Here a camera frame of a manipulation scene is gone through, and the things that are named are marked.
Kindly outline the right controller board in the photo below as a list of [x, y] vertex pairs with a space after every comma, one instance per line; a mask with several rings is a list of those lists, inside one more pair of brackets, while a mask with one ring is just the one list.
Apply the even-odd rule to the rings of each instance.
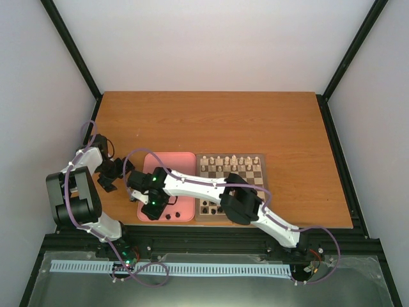
[[296, 264], [291, 269], [291, 277], [297, 282], [307, 283], [318, 276], [321, 264], [323, 263], [324, 250], [322, 247], [317, 249], [310, 248], [307, 252], [307, 261], [302, 264]]

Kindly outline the left controller board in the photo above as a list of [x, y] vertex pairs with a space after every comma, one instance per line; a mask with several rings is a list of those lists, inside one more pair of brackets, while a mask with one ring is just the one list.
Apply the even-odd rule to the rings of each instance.
[[139, 248], [137, 246], [126, 247], [123, 249], [117, 248], [118, 253], [121, 256], [125, 266], [121, 265], [120, 261], [114, 262], [112, 267], [113, 272], [127, 273], [133, 272], [136, 267], [136, 263], [140, 261]]

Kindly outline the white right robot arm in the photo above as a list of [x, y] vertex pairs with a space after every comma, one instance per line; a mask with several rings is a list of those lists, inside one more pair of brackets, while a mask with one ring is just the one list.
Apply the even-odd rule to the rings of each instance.
[[227, 218], [240, 225], [253, 225], [273, 237], [284, 248], [296, 248], [300, 228], [272, 212], [257, 191], [268, 191], [250, 185], [237, 174], [226, 178], [205, 178], [186, 175], [168, 168], [157, 167], [143, 175], [141, 188], [132, 189], [132, 197], [142, 202], [147, 215], [158, 219], [160, 209], [171, 197], [192, 197], [220, 205]]

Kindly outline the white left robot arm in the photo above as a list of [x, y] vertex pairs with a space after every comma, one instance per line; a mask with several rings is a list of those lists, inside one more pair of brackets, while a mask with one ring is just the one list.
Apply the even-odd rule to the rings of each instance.
[[101, 147], [79, 148], [67, 167], [46, 177], [54, 222], [92, 233], [101, 242], [111, 241], [110, 249], [118, 257], [131, 254], [133, 242], [124, 224], [103, 212], [92, 175], [98, 174], [98, 183], [109, 193], [117, 189], [113, 182], [133, 169], [131, 162], [112, 160]]

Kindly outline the controller board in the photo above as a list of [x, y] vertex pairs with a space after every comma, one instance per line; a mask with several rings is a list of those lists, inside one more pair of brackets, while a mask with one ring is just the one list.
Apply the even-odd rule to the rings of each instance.
[[140, 261], [139, 248], [137, 246], [126, 247], [123, 249], [117, 248], [118, 253], [121, 256], [125, 266], [121, 265], [120, 261], [114, 262], [112, 267], [113, 272], [127, 273], [133, 272], [136, 267], [136, 263]]
[[317, 249], [310, 248], [307, 252], [307, 261], [302, 264], [296, 264], [291, 269], [291, 277], [297, 282], [307, 283], [318, 276], [321, 264], [323, 263], [324, 250], [322, 247]]

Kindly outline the pink plastic tray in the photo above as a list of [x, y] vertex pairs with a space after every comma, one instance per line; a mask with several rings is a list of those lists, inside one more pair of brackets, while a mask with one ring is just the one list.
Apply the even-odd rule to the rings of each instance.
[[[191, 152], [156, 152], [155, 153], [165, 166], [171, 170], [179, 171], [187, 175], [196, 174], [196, 156]], [[138, 203], [137, 217], [144, 223], [158, 223], [158, 222], [189, 222], [195, 215], [195, 199], [192, 197], [179, 196], [175, 205], [167, 206], [159, 220], [150, 221], [142, 212], [143, 204]], [[180, 212], [181, 217], [176, 218], [175, 213]], [[171, 219], [167, 220], [166, 215], [170, 214]]]

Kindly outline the wooden chessboard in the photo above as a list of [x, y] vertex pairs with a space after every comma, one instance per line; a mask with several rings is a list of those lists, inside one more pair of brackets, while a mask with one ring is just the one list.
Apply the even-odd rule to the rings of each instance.
[[[226, 178], [241, 176], [248, 184], [268, 188], [265, 157], [258, 153], [206, 153], [196, 155], [196, 175]], [[195, 220], [206, 223], [230, 223], [221, 206], [205, 199], [196, 200]]]

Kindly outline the black aluminium frame rail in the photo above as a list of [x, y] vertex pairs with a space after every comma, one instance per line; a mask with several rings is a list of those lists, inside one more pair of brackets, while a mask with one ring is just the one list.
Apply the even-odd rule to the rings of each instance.
[[309, 230], [305, 251], [291, 252], [280, 247], [271, 236], [257, 228], [126, 226], [130, 245], [142, 259], [154, 260], [168, 253], [257, 255], [265, 260], [301, 264], [313, 260], [313, 252], [322, 249], [322, 259], [347, 256], [375, 256], [386, 260], [380, 240], [366, 237], [359, 229]]

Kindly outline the white chess pieces row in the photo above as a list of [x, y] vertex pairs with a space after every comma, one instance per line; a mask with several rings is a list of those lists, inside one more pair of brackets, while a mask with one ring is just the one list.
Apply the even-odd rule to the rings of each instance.
[[196, 155], [196, 169], [200, 177], [220, 178], [237, 173], [245, 178], [261, 178], [265, 167], [261, 154], [204, 153]]

